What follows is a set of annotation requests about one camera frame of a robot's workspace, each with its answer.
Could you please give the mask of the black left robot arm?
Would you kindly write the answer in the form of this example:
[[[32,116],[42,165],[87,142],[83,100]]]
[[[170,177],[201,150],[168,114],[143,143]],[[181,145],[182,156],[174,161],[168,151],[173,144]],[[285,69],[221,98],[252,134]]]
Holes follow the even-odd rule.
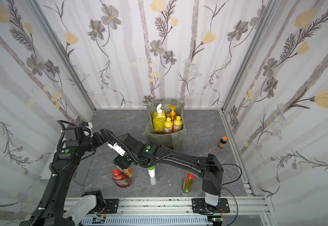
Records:
[[[49,165],[51,176],[43,196],[32,216],[22,226],[76,226],[81,217],[64,211],[67,192],[80,161],[86,152],[93,152],[108,141],[108,136],[93,133],[88,123],[75,125],[59,120],[61,136],[53,160]]]

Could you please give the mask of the orange bottle yellow cap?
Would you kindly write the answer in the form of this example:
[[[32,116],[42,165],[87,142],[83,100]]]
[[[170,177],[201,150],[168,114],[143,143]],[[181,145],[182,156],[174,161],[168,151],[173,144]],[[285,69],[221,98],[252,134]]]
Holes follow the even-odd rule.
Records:
[[[129,178],[131,178],[133,176],[133,171],[132,169],[129,167],[127,169],[122,169],[118,166],[119,171],[123,172],[126,176],[128,176]]]
[[[164,123],[164,133],[170,134],[173,132],[173,122],[171,121],[171,118],[166,118],[166,121]]]
[[[183,122],[181,116],[177,116],[173,122],[173,132],[178,132],[182,130]]]

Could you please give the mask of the large yellow pump soap bottle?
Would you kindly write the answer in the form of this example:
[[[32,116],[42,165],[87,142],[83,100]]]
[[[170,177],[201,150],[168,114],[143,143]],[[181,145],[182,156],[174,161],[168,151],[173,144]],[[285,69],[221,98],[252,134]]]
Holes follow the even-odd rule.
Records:
[[[164,134],[164,123],[166,121],[165,111],[162,109],[162,104],[158,104],[156,111],[152,114],[152,123],[156,134]]]

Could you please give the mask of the green fabric shopping bag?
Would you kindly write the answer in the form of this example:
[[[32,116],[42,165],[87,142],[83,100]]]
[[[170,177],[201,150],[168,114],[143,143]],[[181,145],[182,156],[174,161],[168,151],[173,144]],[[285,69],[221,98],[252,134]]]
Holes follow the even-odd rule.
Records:
[[[162,104],[162,109],[166,114],[170,112],[169,105],[176,107],[175,112],[177,115],[184,116],[184,101],[181,100],[167,100],[167,101],[158,101],[156,100],[152,105],[147,105],[147,116],[148,124],[143,132],[143,137],[147,142],[157,143],[163,146],[166,146],[172,150],[182,150],[184,148],[184,141],[187,135],[187,129],[185,128],[184,119],[182,119],[182,129],[180,131],[170,133],[170,134],[158,134],[154,132],[152,115],[156,111],[156,107]]]

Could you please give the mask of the green bottle red cap front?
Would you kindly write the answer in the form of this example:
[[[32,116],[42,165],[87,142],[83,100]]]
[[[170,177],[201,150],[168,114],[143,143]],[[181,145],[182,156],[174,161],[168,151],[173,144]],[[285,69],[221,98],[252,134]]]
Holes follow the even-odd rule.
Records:
[[[195,176],[188,173],[185,178],[183,179],[183,182],[182,182],[182,192],[187,194],[191,191],[191,187],[194,183],[194,178]]]

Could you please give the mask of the large orange pump soap bottle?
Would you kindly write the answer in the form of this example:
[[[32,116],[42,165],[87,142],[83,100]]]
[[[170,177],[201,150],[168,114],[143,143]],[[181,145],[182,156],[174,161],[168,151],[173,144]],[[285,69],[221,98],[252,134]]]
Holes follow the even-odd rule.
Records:
[[[166,117],[170,118],[171,121],[174,121],[177,118],[176,106],[169,105],[170,111],[167,113]]]

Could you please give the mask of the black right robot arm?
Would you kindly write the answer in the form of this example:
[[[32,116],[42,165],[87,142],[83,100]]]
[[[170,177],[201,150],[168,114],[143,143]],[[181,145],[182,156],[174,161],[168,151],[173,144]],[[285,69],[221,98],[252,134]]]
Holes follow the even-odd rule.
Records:
[[[114,159],[114,164],[121,169],[127,169],[131,164],[142,168],[150,168],[158,163],[171,165],[183,170],[187,170],[192,175],[202,179],[202,190],[205,192],[204,205],[199,204],[193,207],[193,212],[202,215],[214,215],[220,211],[219,198],[224,185],[224,166],[234,166],[239,169],[239,177],[242,177],[242,169],[231,163],[220,163],[213,154],[207,156],[192,156],[175,152],[157,143],[148,142],[143,144],[130,134],[117,137],[108,129],[101,129],[101,134],[111,149],[114,149],[118,156]]]

